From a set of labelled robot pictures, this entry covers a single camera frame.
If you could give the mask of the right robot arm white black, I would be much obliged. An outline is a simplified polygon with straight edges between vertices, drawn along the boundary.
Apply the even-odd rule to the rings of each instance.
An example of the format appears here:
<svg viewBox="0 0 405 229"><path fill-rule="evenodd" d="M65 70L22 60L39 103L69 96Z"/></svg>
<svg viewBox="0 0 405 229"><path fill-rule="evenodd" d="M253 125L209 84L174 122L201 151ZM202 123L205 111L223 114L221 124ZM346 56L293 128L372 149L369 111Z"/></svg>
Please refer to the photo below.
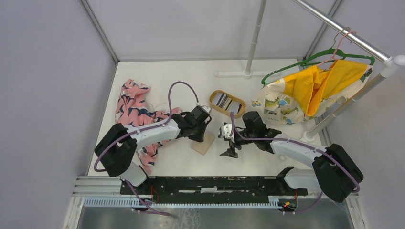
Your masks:
<svg viewBox="0 0 405 229"><path fill-rule="evenodd" d="M297 188L319 190L331 200L342 203L351 193L360 191L364 176L355 162L338 144L315 146L293 139L279 130L268 128L258 112L242 116L244 128L231 123L220 127L219 137L229 143L221 156L238 158L243 145L255 144L262 151L298 161L308 169L288 168L281 172L276 189L287 195Z"/></svg>

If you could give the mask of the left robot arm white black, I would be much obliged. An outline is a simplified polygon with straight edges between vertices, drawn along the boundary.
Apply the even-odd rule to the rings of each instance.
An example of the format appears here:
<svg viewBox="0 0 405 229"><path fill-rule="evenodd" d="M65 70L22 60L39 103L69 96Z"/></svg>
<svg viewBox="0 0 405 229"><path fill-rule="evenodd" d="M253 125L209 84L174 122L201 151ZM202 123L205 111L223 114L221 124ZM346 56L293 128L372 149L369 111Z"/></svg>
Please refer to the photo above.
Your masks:
<svg viewBox="0 0 405 229"><path fill-rule="evenodd" d="M94 153L110 177L120 177L128 181L138 194L149 191L150 181L141 166L133 163L136 151L164 141L188 138L203 142L204 133L211 121L211 108L196 106L191 112L182 112L150 125L133 127L113 125L96 145Z"/></svg>

